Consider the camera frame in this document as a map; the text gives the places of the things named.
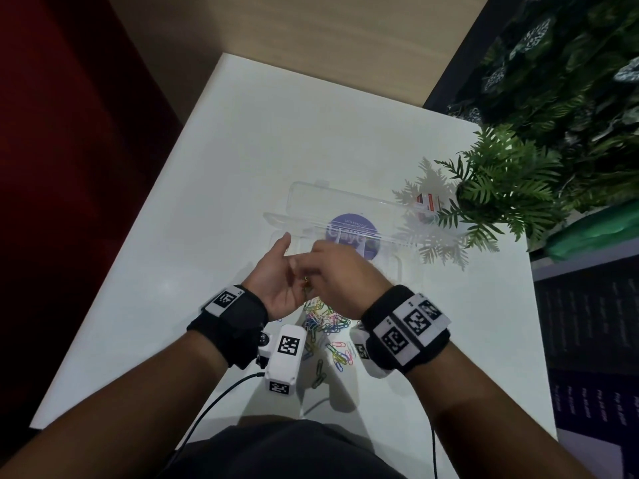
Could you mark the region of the person's left hand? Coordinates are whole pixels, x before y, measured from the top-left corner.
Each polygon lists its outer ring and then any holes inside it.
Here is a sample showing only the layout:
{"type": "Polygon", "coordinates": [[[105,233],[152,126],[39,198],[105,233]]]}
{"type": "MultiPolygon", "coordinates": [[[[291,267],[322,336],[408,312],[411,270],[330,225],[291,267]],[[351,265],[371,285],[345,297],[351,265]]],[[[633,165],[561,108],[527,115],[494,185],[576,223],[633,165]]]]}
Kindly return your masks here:
{"type": "Polygon", "coordinates": [[[265,306],[269,321],[286,318],[305,303],[297,260],[288,257],[290,268],[269,268],[267,252],[242,282],[265,306]]]}

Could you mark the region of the person's right hand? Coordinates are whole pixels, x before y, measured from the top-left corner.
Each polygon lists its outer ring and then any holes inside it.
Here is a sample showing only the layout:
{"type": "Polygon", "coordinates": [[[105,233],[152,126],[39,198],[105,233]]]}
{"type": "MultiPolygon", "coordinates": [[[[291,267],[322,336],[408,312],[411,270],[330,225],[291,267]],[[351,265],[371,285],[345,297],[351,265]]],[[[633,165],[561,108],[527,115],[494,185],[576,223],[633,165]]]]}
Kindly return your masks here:
{"type": "MultiPolygon", "coordinates": [[[[331,292],[313,292],[313,298],[319,297],[348,319],[359,320],[393,284],[350,246],[331,242],[330,254],[331,292]]],[[[299,273],[299,254],[294,257],[299,273]]]]}

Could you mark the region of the person's right forearm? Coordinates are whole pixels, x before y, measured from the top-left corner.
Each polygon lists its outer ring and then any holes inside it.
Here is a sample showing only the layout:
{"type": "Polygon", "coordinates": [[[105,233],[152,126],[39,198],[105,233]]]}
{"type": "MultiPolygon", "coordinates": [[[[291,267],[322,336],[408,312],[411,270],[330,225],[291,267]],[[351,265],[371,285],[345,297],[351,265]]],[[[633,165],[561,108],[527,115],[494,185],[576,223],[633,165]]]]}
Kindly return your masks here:
{"type": "Polygon", "coordinates": [[[595,479],[453,343],[405,376],[459,479],[595,479]]]}

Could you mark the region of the person's left forearm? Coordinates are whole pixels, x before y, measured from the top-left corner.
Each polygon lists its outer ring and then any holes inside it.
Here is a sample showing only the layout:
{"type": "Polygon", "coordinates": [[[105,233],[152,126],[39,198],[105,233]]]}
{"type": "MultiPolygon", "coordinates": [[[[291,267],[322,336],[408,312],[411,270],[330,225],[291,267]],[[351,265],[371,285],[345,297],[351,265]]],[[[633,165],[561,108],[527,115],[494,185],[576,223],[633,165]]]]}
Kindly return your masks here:
{"type": "Polygon", "coordinates": [[[44,428],[0,479],[152,476],[227,370],[219,350],[188,331],[44,428]]]}

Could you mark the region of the pile of coloured paper clips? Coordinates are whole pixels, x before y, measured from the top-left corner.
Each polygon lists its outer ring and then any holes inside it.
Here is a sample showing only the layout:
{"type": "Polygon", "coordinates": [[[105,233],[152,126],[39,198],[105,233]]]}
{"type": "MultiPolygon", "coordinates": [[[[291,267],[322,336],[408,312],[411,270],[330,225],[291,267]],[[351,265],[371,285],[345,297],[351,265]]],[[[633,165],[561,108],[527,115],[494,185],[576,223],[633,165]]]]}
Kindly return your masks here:
{"type": "Polygon", "coordinates": [[[303,305],[302,317],[301,325],[306,331],[306,340],[302,349],[300,375],[305,387],[316,390],[327,384],[334,372],[341,375],[353,370],[355,347],[346,337],[352,321],[319,297],[303,305]]]}

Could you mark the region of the clear plastic box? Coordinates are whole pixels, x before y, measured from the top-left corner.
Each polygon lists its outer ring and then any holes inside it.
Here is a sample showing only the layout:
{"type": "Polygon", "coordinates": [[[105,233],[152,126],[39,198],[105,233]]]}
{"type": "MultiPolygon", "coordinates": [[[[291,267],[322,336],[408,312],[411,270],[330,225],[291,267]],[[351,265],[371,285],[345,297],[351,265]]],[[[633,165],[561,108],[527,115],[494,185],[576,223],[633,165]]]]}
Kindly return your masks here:
{"type": "Polygon", "coordinates": [[[417,287],[427,264],[468,265],[465,228],[423,224],[420,211],[416,197],[398,203],[297,181],[284,213],[263,217],[276,229],[273,239],[291,234],[290,254],[308,252],[318,240],[345,244],[390,281],[417,287]]]}

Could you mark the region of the black left wrist band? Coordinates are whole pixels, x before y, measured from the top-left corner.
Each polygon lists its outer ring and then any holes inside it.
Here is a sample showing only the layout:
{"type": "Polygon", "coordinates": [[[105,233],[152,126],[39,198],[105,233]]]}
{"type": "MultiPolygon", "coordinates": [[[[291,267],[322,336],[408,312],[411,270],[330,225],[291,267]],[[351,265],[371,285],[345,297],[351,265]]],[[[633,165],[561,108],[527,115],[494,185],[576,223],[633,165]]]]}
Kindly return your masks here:
{"type": "Polygon", "coordinates": [[[246,369],[258,356],[260,336],[268,323],[268,311],[253,292],[242,285],[228,286],[200,309],[188,331],[208,339],[228,367],[246,369]]]}

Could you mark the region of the black wrist band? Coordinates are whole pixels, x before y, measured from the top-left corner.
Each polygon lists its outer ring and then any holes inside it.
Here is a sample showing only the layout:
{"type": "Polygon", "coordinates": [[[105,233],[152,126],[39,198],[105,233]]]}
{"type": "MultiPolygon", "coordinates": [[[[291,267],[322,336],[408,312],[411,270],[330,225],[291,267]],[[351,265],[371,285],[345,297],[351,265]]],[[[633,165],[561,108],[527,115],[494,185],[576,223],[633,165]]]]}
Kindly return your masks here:
{"type": "Polygon", "coordinates": [[[208,339],[228,367],[246,369],[258,356],[260,336],[268,323],[268,311],[253,292],[242,285],[228,286],[200,309],[188,331],[208,339]]]}
{"type": "Polygon", "coordinates": [[[360,319],[380,367],[403,375],[432,362],[450,343],[451,320],[429,298],[403,285],[383,294],[360,319]]]}

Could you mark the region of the black right wrist band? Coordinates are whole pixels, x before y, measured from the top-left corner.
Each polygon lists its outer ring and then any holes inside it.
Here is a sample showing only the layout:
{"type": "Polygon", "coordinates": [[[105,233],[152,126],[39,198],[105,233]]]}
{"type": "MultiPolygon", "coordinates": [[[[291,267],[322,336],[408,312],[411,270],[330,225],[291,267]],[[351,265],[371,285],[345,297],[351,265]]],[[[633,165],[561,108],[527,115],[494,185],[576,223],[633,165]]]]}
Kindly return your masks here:
{"type": "Polygon", "coordinates": [[[403,285],[383,294],[360,319],[380,367],[403,375],[432,362],[450,343],[451,320],[429,298],[403,285]]]}

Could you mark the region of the red and white label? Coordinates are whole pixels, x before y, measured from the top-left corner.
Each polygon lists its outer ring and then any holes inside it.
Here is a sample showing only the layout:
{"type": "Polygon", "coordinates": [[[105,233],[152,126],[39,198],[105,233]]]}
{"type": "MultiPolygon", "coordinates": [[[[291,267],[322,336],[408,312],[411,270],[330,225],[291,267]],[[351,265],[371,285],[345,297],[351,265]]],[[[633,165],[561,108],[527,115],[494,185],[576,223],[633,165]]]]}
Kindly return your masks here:
{"type": "Polygon", "coordinates": [[[419,193],[416,196],[417,207],[422,210],[418,212],[418,218],[423,224],[436,224],[438,213],[441,209],[441,200],[433,193],[419,193]]]}

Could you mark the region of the person's dark clothing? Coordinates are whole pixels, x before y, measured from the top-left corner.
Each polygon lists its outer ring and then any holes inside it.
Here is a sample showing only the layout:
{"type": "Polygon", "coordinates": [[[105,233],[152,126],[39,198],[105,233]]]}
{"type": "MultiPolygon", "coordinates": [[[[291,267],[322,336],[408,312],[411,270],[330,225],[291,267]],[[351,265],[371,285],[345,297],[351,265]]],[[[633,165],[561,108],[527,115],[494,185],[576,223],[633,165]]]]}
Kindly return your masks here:
{"type": "Polygon", "coordinates": [[[406,479],[372,444],[309,419],[230,426],[187,445],[157,479],[406,479]]]}

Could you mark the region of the green fern plant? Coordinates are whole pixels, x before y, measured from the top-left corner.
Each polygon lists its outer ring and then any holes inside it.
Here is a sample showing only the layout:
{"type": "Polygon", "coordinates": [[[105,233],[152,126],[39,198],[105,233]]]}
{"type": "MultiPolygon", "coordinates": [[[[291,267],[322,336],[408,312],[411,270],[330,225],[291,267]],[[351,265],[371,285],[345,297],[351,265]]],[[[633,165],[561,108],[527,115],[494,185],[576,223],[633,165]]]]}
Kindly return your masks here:
{"type": "Polygon", "coordinates": [[[562,196],[562,156],[554,149],[523,140],[510,125],[482,126],[477,140],[457,159],[435,160],[456,183],[438,224],[466,225],[466,247],[489,249],[497,235],[538,243],[569,216],[562,196]]]}

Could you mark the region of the dark printed sign board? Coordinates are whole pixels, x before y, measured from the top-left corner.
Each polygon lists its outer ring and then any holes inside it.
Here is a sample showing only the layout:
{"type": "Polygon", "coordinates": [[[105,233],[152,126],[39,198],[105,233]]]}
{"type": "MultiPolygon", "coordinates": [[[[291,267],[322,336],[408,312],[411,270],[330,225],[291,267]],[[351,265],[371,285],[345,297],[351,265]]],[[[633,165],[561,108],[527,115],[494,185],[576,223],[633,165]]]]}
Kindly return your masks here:
{"type": "Polygon", "coordinates": [[[639,238],[532,274],[558,442],[599,479],[639,479],[639,238]]]}

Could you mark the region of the green leafy plant wall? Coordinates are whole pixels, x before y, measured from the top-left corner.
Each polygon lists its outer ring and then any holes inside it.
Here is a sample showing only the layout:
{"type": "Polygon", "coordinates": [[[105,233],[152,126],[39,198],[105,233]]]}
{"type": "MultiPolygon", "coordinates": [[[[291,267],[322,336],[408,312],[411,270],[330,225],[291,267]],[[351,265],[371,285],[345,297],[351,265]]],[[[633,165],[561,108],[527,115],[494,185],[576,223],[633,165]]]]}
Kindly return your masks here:
{"type": "Polygon", "coordinates": [[[579,211],[639,199],[639,0],[524,0],[446,112],[558,152],[579,211]]]}

